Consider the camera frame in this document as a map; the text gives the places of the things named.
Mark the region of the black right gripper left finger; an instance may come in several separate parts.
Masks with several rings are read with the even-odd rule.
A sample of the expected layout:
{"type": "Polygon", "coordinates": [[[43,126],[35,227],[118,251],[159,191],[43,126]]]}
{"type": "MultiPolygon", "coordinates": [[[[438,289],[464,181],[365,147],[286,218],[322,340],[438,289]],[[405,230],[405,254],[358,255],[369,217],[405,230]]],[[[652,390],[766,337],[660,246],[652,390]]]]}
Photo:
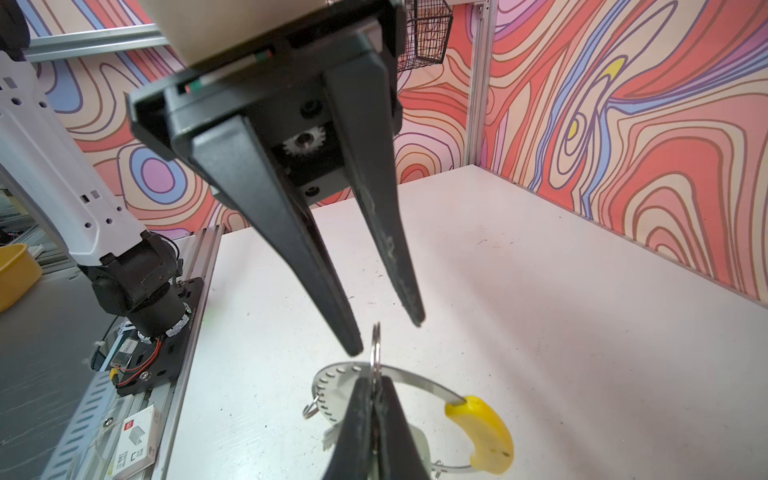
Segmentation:
{"type": "Polygon", "coordinates": [[[359,377],[353,387],[341,430],[323,480],[365,480],[372,458],[373,386],[359,377]]]}

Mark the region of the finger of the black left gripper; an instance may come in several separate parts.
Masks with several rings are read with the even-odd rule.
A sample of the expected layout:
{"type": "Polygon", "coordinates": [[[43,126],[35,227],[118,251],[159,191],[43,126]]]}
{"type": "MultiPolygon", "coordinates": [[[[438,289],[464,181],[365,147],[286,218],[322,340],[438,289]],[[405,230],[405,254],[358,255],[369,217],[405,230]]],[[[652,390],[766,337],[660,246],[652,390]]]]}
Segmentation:
{"type": "Polygon", "coordinates": [[[290,266],[344,351],[360,354],[358,325],[314,218],[249,120],[234,116],[194,137],[192,159],[290,266]]]}
{"type": "Polygon", "coordinates": [[[411,322],[426,314],[401,220],[387,69],[366,52],[324,73],[350,186],[390,282],[411,322]]]}

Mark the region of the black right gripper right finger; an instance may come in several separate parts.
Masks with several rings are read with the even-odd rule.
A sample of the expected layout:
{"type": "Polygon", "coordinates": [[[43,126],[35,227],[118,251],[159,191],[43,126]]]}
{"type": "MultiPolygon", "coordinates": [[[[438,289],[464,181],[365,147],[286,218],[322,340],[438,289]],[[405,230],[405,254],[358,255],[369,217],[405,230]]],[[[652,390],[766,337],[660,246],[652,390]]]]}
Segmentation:
{"type": "Polygon", "coordinates": [[[377,473],[380,479],[402,480],[430,478],[419,456],[394,383],[382,376],[376,394],[377,473]]]}

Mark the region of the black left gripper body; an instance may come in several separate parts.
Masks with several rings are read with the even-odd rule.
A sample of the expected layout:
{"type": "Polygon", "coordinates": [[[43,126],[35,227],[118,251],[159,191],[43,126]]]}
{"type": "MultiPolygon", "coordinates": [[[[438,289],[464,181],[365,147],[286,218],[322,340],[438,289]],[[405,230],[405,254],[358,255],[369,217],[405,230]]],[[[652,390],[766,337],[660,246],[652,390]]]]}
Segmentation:
{"type": "MultiPolygon", "coordinates": [[[[396,93],[397,58],[405,44],[405,12],[378,35],[373,22],[360,31],[384,63],[390,88],[393,140],[402,123],[396,93]]],[[[192,159],[192,140],[234,116],[249,120],[272,162],[307,205],[351,188],[334,129],[326,70],[358,55],[311,65],[282,60],[266,47],[211,69],[188,68],[131,94],[133,135],[166,160],[180,160],[217,188],[192,159]]]]}

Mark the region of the key with small mint tag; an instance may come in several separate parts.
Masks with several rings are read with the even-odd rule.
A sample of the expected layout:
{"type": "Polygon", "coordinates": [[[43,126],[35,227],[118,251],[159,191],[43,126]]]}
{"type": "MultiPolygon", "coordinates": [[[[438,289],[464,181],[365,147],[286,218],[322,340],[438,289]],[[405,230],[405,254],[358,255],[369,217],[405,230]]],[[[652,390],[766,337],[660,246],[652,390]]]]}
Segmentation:
{"type": "MultiPolygon", "coordinates": [[[[329,428],[323,436],[323,450],[330,451],[335,448],[342,433],[343,422],[339,421],[329,428]]],[[[372,443],[375,454],[393,454],[397,447],[406,447],[406,453],[410,448],[415,449],[415,454],[421,466],[427,474],[432,472],[430,446],[426,434],[414,425],[408,424],[405,429],[398,428],[396,432],[380,432],[372,443]]]]}

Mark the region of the metal keyring organizer yellow grip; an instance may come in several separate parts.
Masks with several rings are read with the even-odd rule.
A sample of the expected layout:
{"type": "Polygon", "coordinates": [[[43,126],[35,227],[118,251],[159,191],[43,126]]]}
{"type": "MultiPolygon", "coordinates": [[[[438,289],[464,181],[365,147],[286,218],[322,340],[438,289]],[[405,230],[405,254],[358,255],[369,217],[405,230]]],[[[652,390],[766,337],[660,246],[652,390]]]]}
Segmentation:
{"type": "MultiPolygon", "coordinates": [[[[321,368],[312,380],[311,400],[302,411],[303,418],[322,418],[328,423],[327,430],[343,421],[356,380],[368,377],[373,386],[373,443],[378,435],[376,394],[381,377],[387,376],[394,383],[408,424],[427,436],[432,461],[429,479],[478,473],[501,476],[511,468],[515,457],[512,435],[487,402],[477,396],[461,395],[417,373],[386,365],[381,349],[381,327],[375,325],[368,359],[321,368]]],[[[380,479],[377,460],[372,446],[367,479],[380,479]]]]}

